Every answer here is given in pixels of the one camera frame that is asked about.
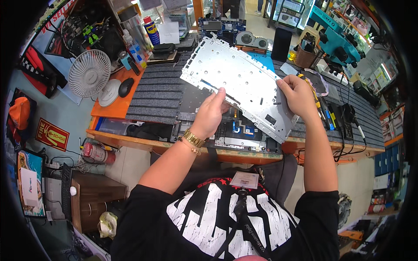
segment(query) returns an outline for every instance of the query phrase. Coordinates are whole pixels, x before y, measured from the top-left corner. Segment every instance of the wicker basket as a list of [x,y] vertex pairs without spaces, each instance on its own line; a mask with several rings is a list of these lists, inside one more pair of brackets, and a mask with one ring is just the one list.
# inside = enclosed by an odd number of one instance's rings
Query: wicker basket
[[314,62],[316,57],[315,52],[309,53],[302,49],[302,46],[299,44],[298,50],[296,52],[296,58],[293,60],[296,66],[302,68],[309,68]]

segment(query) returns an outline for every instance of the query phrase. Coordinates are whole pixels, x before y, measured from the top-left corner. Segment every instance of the id badge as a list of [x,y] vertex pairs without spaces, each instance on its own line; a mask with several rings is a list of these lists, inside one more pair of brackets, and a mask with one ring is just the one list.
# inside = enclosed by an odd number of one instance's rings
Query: id badge
[[237,171],[229,184],[231,186],[257,189],[258,174]]

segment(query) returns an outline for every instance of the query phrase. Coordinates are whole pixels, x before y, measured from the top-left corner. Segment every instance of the plastic bag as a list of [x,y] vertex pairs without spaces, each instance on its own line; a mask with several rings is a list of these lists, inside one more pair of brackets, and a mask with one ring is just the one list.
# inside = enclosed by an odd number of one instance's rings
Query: plastic bag
[[116,235],[117,216],[112,212],[103,212],[99,220],[97,228],[100,232],[100,238],[110,237],[113,239]]

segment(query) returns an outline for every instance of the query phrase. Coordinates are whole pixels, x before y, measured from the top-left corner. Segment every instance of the black mouse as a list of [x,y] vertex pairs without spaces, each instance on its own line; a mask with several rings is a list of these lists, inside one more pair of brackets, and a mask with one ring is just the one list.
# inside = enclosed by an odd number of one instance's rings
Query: black mouse
[[133,85],[133,78],[124,80],[119,86],[119,96],[125,98],[130,92]]

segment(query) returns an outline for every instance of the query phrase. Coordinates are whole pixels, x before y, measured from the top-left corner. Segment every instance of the orange cap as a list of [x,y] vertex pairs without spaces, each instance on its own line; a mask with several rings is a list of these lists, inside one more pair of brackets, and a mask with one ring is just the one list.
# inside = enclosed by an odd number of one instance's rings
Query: orange cap
[[31,105],[28,98],[19,97],[15,100],[15,105],[9,108],[9,115],[17,129],[23,130],[28,127]]

